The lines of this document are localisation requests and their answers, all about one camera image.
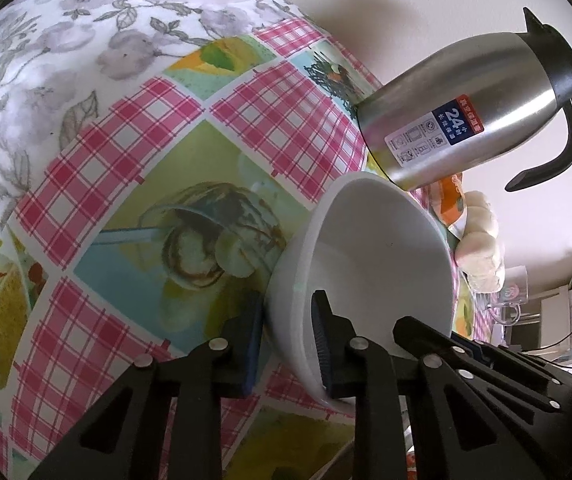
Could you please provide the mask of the white square bowl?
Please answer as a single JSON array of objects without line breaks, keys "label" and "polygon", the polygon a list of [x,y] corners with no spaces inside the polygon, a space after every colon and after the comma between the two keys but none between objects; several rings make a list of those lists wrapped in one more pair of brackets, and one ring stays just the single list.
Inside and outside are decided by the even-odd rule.
[{"label": "white square bowl", "polygon": [[410,315],[448,335],[456,304],[450,248],[427,210],[368,172],[338,178],[281,253],[266,291],[267,336],[280,359],[318,403],[345,414],[351,400],[326,393],[311,317],[315,290],[359,336],[404,358],[395,322]]}]

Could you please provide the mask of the colourful checked tablecloth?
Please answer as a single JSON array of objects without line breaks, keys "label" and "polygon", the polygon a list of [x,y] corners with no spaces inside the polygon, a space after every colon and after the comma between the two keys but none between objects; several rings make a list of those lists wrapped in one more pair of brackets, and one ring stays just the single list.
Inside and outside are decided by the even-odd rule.
[{"label": "colourful checked tablecloth", "polygon": [[0,478],[135,356],[184,356],[263,290],[336,178],[377,167],[378,87],[288,0],[0,10]]}]

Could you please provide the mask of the pack of white buns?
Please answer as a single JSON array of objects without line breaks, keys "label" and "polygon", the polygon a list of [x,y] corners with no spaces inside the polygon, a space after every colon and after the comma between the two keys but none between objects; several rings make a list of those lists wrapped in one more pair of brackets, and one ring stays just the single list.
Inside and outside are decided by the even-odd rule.
[{"label": "pack of white buns", "polygon": [[504,245],[495,211],[480,191],[464,193],[466,224],[455,249],[456,264],[479,294],[499,292],[505,283]]}]

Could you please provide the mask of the white plastic rack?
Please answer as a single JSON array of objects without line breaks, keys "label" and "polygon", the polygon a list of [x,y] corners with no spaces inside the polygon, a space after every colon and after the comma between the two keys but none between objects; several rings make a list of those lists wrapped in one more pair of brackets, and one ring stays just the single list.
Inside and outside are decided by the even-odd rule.
[{"label": "white plastic rack", "polygon": [[506,337],[511,347],[572,373],[572,278],[566,285],[531,295]]}]

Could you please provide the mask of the stainless steel thermos jug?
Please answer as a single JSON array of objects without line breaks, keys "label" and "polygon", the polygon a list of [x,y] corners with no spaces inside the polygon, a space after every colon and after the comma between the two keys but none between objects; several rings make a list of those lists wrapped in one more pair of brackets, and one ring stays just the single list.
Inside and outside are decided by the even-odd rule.
[{"label": "stainless steel thermos jug", "polygon": [[505,186],[516,192],[572,166],[572,48],[523,11],[525,32],[492,32],[438,50],[356,104],[375,162],[404,191],[502,156],[536,136],[558,113],[566,145]]}]

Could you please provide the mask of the clear glass mug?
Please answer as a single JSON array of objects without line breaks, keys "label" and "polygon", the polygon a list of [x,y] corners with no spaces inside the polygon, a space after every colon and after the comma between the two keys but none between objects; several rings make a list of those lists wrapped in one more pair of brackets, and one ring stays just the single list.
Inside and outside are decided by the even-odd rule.
[{"label": "clear glass mug", "polygon": [[528,270],[513,266],[505,271],[505,281],[499,292],[486,300],[486,310],[496,323],[514,326],[521,318],[521,308],[528,302]]}]

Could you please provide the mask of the orange snack packet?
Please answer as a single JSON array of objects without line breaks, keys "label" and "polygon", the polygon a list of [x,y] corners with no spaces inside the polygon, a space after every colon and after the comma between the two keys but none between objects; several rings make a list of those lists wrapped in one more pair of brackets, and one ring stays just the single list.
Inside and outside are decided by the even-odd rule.
[{"label": "orange snack packet", "polygon": [[467,206],[462,188],[462,174],[452,174],[429,185],[432,211],[443,226],[461,231],[467,219]]}]

